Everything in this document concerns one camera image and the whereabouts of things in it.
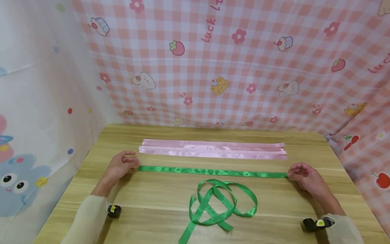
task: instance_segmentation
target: wood grain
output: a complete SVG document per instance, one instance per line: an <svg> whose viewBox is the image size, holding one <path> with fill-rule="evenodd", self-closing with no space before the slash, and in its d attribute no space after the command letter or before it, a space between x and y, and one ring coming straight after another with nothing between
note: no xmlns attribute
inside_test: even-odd
<svg viewBox="0 0 390 244"><path fill-rule="evenodd" d="M367 204L360 196L339 160L322 135L302 132L267 132L111 124L106 126L84 160L71 184L35 240L36 244L60 243L70 228L81 202L90 194L111 158L122 150L138 151L143 139L285 142L288 160L240 160L175 157L139 154L143 165L196 167L241 171L286 172L296 162L316 168L356 223L365 243L390 243ZM99 243L177 243L188 217L188 203L197 184L206 175L138 172L121 179L110 199L123 208L119 219L107 219ZM300 221L315 218L321 209L309 194L286 179L214 176L249 187L259 201L253 218L231 216L231 233L219 226L197 226L189 244L203 243L327 243L324 233L305 233ZM239 189L238 209L249 210L253 203ZM217 212L225 208L212 199Z"/></svg>

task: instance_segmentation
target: black clip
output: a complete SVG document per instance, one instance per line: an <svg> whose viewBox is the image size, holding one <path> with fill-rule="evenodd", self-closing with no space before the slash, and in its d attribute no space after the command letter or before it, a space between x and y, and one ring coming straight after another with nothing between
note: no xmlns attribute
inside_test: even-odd
<svg viewBox="0 0 390 244"><path fill-rule="evenodd" d="M108 210L108 216L114 219L119 218L122 212L122 208L120 206L112 205L112 204L108 206L107 210Z"/></svg>
<svg viewBox="0 0 390 244"><path fill-rule="evenodd" d="M315 232L315 231L318 231L318 230L323 230L325 228L328 228L328 227L331 227L332 225L335 224L335 222L326 217L326 218L323 218L323 219L318 219L316 221L314 221L313 219L304 219L302 221L302 228L303 230L307 231L307 232Z"/></svg>

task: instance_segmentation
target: person's left hand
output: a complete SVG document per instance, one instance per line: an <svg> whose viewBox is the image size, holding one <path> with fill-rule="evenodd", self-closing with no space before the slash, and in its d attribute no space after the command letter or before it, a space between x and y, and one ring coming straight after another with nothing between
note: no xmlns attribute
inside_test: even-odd
<svg viewBox="0 0 390 244"><path fill-rule="evenodd" d="M103 177L115 182L127 173L134 173L141 163L138 158L127 157L127 155L136 155L136 153L133 151L122 151L115 155L108 164Z"/></svg>

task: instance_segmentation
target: white fabric backdrop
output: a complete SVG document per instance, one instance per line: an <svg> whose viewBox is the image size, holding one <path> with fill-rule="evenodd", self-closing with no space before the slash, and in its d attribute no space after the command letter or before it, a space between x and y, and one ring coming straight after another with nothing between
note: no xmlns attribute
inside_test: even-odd
<svg viewBox="0 0 390 244"><path fill-rule="evenodd" d="M0 0L0 127L13 137L0 148L0 180L8 171L17 171L17 182L24 174L51 172L46 185L34 179L20 194L0 184L0 243L34 241L101 129L120 121L96 89L101 80L68 4ZM46 167L29 172L23 168L28 157L4 162L12 150L15 159L29 154L33 168ZM21 200L28 207L13 213L9 206Z"/></svg>

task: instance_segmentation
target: fabric wall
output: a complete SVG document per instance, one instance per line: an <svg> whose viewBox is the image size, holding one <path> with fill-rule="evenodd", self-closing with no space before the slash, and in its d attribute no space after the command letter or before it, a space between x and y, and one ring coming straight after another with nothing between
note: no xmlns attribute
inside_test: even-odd
<svg viewBox="0 0 390 244"><path fill-rule="evenodd" d="M70 16L66 1L0 0L0 243L34 241L116 118Z"/></svg>
<svg viewBox="0 0 390 244"><path fill-rule="evenodd" d="M390 235L390 0L73 7L122 122L322 133Z"/></svg>

